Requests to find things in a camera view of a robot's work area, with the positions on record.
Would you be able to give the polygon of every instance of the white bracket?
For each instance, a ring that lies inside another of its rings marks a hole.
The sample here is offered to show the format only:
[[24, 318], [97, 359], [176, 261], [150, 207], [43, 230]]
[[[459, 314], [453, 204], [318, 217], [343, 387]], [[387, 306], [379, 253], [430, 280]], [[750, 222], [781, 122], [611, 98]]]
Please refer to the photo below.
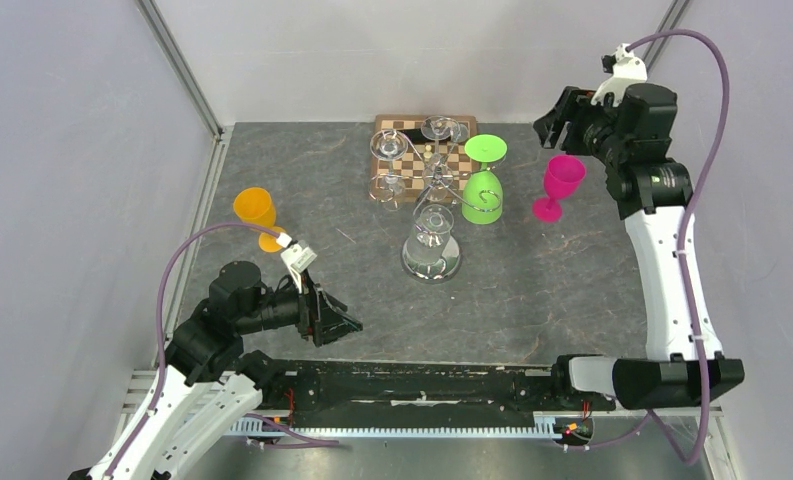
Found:
[[290, 272], [290, 277], [293, 278], [299, 293], [305, 293], [302, 287], [302, 272], [307, 270], [314, 260], [316, 253], [305, 242], [299, 242], [281, 252], [281, 261]]
[[617, 51], [614, 52], [614, 59], [617, 61], [613, 67], [614, 73], [611, 78], [602, 82], [602, 85], [596, 89], [596, 93], [590, 100], [592, 105], [601, 105], [605, 96], [612, 93], [614, 94], [614, 106], [617, 107], [623, 100], [629, 85], [646, 82], [646, 65], [643, 60], [635, 56], [634, 52], [626, 51], [628, 46], [628, 43], [623, 43], [617, 47]]

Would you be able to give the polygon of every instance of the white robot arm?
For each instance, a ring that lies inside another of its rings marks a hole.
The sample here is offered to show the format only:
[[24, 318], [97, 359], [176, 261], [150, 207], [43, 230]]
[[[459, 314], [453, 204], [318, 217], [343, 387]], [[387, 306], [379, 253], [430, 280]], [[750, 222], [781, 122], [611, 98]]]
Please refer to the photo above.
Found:
[[[646, 360], [562, 356], [557, 371], [573, 390], [599, 392], [629, 409], [699, 404], [699, 361], [708, 362], [712, 398], [743, 381], [740, 360], [727, 360], [702, 295], [693, 244], [677, 246], [685, 207], [693, 195], [690, 175], [667, 157], [677, 112], [676, 94], [645, 83], [646, 66], [622, 44], [602, 59], [611, 77], [596, 90], [566, 87], [544, 117], [534, 122], [541, 144], [605, 165], [606, 186], [617, 202], [640, 267], [646, 302]], [[687, 259], [696, 292], [701, 338], [694, 335], [679, 256]], [[701, 339], [707, 358], [697, 355]]]
[[[291, 282], [273, 290], [263, 284], [260, 269], [252, 263], [224, 266], [211, 284], [209, 298], [176, 328], [164, 354], [168, 366], [163, 367], [163, 384], [158, 385], [157, 376], [110, 451], [92, 468], [73, 472], [69, 480], [186, 476], [234, 422], [261, 404], [261, 384], [276, 374], [271, 359], [261, 352], [243, 355], [241, 335], [293, 325], [302, 338], [319, 347], [363, 329], [345, 305], [311, 280], [307, 268], [316, 254], [304, 242], [290, 244], [288, 239], [281, 258]], [[238, 373], [187, 420], [197, 402], [231, 368]], [[158, 388], [160, 397], [150, 408]]]

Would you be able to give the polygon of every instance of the dark gray floor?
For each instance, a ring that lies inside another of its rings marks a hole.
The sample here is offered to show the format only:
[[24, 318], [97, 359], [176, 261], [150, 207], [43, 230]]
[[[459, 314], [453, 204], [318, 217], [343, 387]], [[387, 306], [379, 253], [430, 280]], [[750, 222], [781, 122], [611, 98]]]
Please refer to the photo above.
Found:
[[[596, 440], [615, 438], [637, 420], [597, 419]], [[685, 449], [693, 432], [678, 424]], [[352, 439], [338, 449], [261, 451], [240, 437], [221, 439], [195, 466], [192, 480], [703, 480], [704, 459], [679, 462], [661, 433], [645, 428], [628, 443], [587, 453], [564, 454], [536, 440]]]
[[[235, 126], [208, 224], [236, 220], [234, 197], [267, 188], [278, 225], [304, 239], [319, 258], [314, 280], [364, 322], [365, 329], [315, 349], [294, 329], [246, 340], [248, 350], [301, 359], [379, 359], [550, 364], [562, 353], [643, 356], [645, 311], [637, 262], [604, 174], [584, 160], [588, 178], [564, 202], [555, 225], [537, 221], [552, 152], [540, 153], [528, 125], [480, 125], [509, 144], [497, 170], [505, 213], [490, 226], [466, 222], [457, 210], [453, 234], [464, 250], [449, 283], [427, 286], [402, 272], [399, 251], [410, 208], [389, 213], [367, 196], [372, 124], [238, 124]], [[259, 264], [267, 283], [284, 270], [244, 229], [213, 233], [202, 243], [183, 312], [207, 294], [220, 267], [233, 260]], [[597, 419], [597, 439], [614, 438], [637, 420]], [[693, 435], [679, 438], [687, 448]], [[261, 452], [224, 438], [190, 478], [710, 478], [700, 463], [684, 467], [654, 428], [604, 451], [563, 454], [535, 441], [353, 439], [348, 449]]]
[[[399, 251], [410, 208], [387, 212], [367, 196], [373, 125], [237, 124], [208, 218], [236, 220], [243, 189], [273, 196], [277, 224], [319, 254], [315, 281], [350, 306], [364, 331], [314, 349], [293, 329], [247, 339], [275, 357], [549, 364], [562, 353], [642, 356], [643, 295], [631, 243], [604, 187], [601, 165], [585, 159], [588, 177], [550, 225], [531, 213], [542, 195], [552, 152], [541, 153], [529, 125], [483, 124], [509, 145], [497, 170], [505, 211], [494, 225], [456, 214], [453, 235], [464, 252], [450, 282], [428, 286], [403, 273]], [[277, 255], [263, 253], [243, 229], [203, 241], [187, 286], [187, 315], [220, 267], [232, 260], [261, 266], [268, 284], [283, 275]]]

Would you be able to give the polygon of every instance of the magenta wine glass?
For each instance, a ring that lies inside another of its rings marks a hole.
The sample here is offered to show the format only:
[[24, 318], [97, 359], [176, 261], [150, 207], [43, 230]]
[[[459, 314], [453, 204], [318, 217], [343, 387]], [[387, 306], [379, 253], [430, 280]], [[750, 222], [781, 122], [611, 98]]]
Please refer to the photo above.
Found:
[[564, 215], [559, 200], [563, 200], [581, 185], [587, 174], [587, 168], [572, 155], [558, 155], [549, 160], [546, 174], [543, 176], [543, 188], [546, 197], [537, 199], [532, 205], [534, 216], [544, 222], [557, 222]]

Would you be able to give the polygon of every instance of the chessboard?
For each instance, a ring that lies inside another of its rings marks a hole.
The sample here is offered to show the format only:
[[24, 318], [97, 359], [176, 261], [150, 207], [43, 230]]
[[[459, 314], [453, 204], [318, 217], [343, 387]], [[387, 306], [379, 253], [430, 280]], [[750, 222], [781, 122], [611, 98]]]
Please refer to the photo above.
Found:
[[[428, 117], [429, 115], [379, 115], [375, 117], [375, 132], [385, 128], [394, 128], [396, 130], [410, 130], [412, 128], [420, 128], [423, 120]], [[463, 115], [451, 115], [450, 117], [467, 126], [470, 132], [469, 138], [478, 135], [478, 127], [475, 117]], [[455, 176], [455, 181], [452, 183], [451, 188], [457, 191], [458, 194], [464, 191], [464, 187], [467, 185], [467, 181], [469, 180], [469, 175], [462, 174], [477, 172], [481, 167], [480, 163], [470, 160], [470, 157], [468, 157], [464, 151], [464, 143], [466, 143], [467, 140], [467, 138], [461, 139], [461, 142], [458, 144], [458, 148], [449, 155], [449, 159], [447, 161], [447, 165], [452, 171], [452, 175]], [[451, 143], [448, 140], [440, 142], [440, 145], [442, 153], [448, 152], [451, 148]], [[417, 150], [419, 150], [420, 153], [423, 153], [425, 151], [425, 147], [423, 145], [417, 145]], [[405, 187], [407, 189], [405, 192], [405, 198], [410, 201], [416, 200], [425, 187], [425, 182], [423, 182], [422, 179], [425, 163], [423, 162], [422, 157], [417, 158], [414, 150], [409, 148], [404, 157], [393, 162], [393, 169], [397, 175], [413, 177], [405, 179]], [[379, 174], [385, 174], [387, 172], [387, 162], [383, 162], [372, 156], [372, 169], [370, 178]], [[450, 202], [455, 200], [454, 198], [450, 197], [452, 197], [452, 195], [448, 195], [444, 201]]]

